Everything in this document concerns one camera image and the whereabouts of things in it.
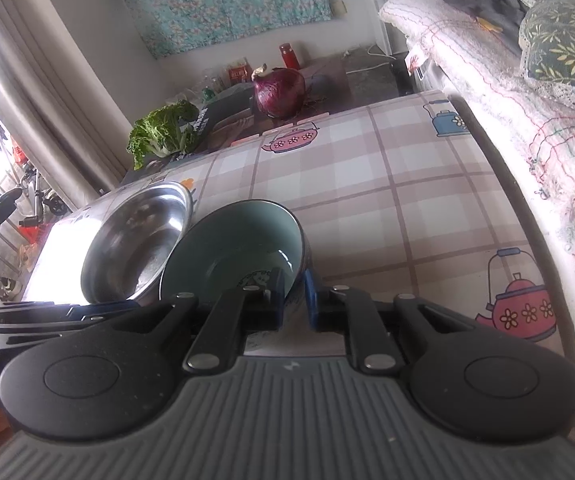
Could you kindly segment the green ceramic bowl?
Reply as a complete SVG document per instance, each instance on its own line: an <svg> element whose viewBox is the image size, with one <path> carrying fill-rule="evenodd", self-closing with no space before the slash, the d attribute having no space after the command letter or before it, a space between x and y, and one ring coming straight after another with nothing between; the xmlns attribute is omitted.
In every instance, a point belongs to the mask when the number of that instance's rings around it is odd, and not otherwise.
<svg viewBox="0 0 575 480"><path fill-rule="evenodd" d="M271 200L241 200L207 214L184 234L166 261L158 296L173 304L181 292L196 297L198 304L180 322L190 328L207 319L223 292L245 286L268 289L272 271L279 269L283 289L278 307L253 300L241 315L251 332L273 332L297 300L310 265L309 241L288 208Z"/></svg>

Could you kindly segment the plaid teapot tablecloth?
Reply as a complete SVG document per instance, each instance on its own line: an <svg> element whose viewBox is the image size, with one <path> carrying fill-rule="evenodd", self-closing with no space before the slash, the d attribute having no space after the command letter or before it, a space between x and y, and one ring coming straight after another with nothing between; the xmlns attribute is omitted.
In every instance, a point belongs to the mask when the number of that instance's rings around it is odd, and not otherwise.
<svg viewBox="0 0 575 480"><path fill-rule="evenodd" d="M453 122L449 136L440 132ZM414 292L553 351L557 306L507 187L439 92L271 130L177 162L57 223L24 296L80 304L80 269L102 222L146 186L188 188L196 217L237 202L291 209L329 284L377 299Z"/></svg>

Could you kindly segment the large steel bowl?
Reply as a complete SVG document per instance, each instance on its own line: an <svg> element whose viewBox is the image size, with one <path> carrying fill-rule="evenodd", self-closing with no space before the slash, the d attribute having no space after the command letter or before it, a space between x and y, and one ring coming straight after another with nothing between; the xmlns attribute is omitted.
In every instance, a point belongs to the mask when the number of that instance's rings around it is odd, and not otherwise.
<svg viewBox="0 0 575 480"><path fill-rule="evenodd" d="M188 188L158 182L124 200L92 240L80 287L90 304L152 296L193 214Z"/></svg>

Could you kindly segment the green leafy cabbage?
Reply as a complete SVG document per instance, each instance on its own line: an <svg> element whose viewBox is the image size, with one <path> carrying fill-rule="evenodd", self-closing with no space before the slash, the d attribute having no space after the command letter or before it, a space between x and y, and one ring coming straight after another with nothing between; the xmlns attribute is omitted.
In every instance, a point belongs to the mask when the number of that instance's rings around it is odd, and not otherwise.
<svg viewBox="0 0 575 480"><path fill-rule="evenodd" d="M138 119L129 134L127 152L132 155L134 169L143 166L148 155L190 154L199 144L194 123L199 109L187 100L152 110Z"/></svg>

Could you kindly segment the red cabbage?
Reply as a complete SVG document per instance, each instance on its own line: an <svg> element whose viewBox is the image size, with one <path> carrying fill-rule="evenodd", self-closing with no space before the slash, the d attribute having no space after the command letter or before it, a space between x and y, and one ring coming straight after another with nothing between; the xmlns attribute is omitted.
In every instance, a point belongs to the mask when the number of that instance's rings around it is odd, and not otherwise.
<svg viewBox="0 0 575 480"><path fill-rule="evenodd" d="M272 119L292 118L303 107L306 81L298 70L264 64L253 70L252 83L257 108Z"/></svg>

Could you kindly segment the beige curtain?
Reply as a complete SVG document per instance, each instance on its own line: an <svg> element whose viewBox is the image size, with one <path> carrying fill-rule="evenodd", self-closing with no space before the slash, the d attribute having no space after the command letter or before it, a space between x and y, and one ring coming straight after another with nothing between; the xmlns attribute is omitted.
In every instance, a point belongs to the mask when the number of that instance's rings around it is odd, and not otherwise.
<svg viewBox="0 0 575 480"><path fill-rule="evenodd" d="M76 209L117 188L126 168L54 71L14 0L0 0L0 118Z"/></svg>

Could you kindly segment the red thermos bottle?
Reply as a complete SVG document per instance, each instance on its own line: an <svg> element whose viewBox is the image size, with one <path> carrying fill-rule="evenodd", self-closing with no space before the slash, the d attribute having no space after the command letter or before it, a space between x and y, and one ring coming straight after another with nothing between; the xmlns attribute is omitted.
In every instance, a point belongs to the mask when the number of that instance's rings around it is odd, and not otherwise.
<svg viewBox="0 0 575 480"><path fill-rule="evenodd" d="M281 44L279 49L286 68L289 68L290 70L301 69L301 64L299 64L296 53L290 44Z"/></svg>

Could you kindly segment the white lace bed cover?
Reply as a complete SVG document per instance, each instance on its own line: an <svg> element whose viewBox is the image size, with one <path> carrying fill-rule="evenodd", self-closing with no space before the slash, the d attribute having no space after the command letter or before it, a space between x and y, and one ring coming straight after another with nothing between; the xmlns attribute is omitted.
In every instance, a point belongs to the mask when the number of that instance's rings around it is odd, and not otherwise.
<svg viewBox="0 0 575 480"><path fill-rule="evenodd" d="M444 0L387 0L380 18L470 107L527 193L575 310L575 110L534 92L491 27Z"/></svg>

